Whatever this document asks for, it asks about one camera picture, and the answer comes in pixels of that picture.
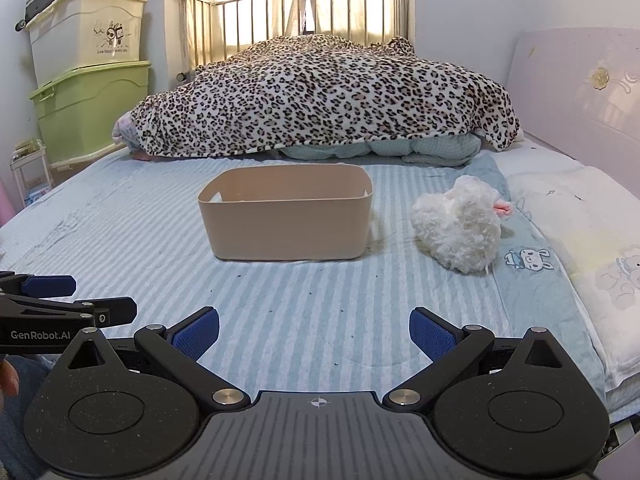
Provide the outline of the person's left hand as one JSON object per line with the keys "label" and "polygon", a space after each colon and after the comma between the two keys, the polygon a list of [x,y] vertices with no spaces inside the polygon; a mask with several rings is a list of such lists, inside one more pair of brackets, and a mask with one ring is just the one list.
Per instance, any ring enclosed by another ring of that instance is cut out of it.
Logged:
{"label": "person's left hand", "polygon": [[2,398],[17,396],[20,392],[20,376],[18,376],[16,369],[7,359],[4,359],[1,363],[0,389]]}

